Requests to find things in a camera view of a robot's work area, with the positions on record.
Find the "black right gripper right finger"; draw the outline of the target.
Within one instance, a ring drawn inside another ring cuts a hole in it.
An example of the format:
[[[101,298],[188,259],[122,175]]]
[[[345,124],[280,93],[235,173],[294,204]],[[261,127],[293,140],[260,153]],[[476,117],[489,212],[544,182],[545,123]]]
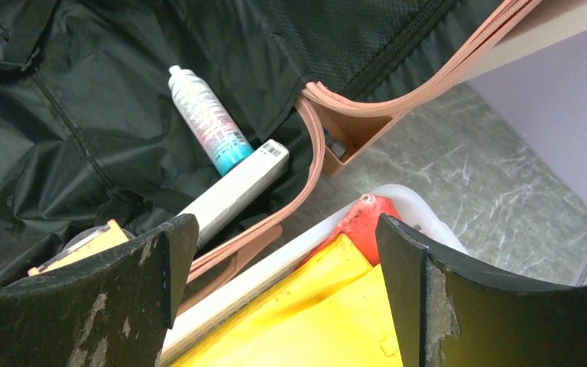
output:
[[[405,366],[587,366],[587,285],[496,268],[389,215],[376,238]]]

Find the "white plastic mesh basket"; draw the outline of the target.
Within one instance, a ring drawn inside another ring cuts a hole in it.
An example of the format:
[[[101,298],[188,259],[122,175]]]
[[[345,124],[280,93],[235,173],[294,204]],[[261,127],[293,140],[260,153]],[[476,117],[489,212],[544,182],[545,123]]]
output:
[[[338,286],[364,274],[370,265],[362,255],[347,261],[347,269],[334,278],[317,261],[301,264],[314,246],[329,237],[348,211],[345,206],[185,310],[167,332],[158,364],[174,364],[232,317],[256,307],[268,293],[279,298],[275,301],[279,310],[302,307],[318,303]]]

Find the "red garment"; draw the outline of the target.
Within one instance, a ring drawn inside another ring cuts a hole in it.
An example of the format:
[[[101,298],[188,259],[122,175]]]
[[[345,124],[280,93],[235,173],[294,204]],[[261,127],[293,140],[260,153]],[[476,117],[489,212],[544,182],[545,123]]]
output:
[[[381,214],[401,219],[391,198],[374,194],[361,196],[349,207],[347,213],[311,255],[324,249],[337,236],[346,235],[371,265],[378,265],[380,258],[375,232]]]

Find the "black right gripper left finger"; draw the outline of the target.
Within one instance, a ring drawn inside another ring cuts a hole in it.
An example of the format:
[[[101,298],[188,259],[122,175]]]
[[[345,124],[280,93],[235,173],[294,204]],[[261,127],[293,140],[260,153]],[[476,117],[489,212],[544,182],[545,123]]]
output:
[[[0,287],[0,366],[156,366],[198,234],[196,218],[185,214]]]

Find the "yellow garment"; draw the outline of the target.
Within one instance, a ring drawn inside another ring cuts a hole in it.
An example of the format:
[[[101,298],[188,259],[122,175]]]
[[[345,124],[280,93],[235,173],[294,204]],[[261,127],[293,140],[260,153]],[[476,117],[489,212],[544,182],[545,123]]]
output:
[[[309,261],[331,278],[363,254],[339,235]],[[316,304],[279,310],[279,298],[238,314],[181,356],[175,366],[400,366],[397,336],[381,266]]]

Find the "pink hard-shell suitcase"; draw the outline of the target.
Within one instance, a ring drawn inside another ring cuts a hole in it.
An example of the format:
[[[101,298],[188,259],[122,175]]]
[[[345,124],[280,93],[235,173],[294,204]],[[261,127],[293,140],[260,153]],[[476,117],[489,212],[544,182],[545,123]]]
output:
[[[284,178],[190,270],[188,308],[237,273],[310,195],[417,106],[587,29],[587,1],[0,1],[0,287],[115,218],[140,234],[169,195],[218,177],[170,100],[208,82]]]

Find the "white bottle teal cap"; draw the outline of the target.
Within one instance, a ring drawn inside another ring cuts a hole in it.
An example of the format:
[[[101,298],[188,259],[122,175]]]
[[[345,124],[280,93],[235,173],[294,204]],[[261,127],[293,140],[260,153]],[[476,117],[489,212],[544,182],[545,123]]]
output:
[[[254,148],[204,79],[178,65],[168,71],[174,105],[216,170],[225,176]]]

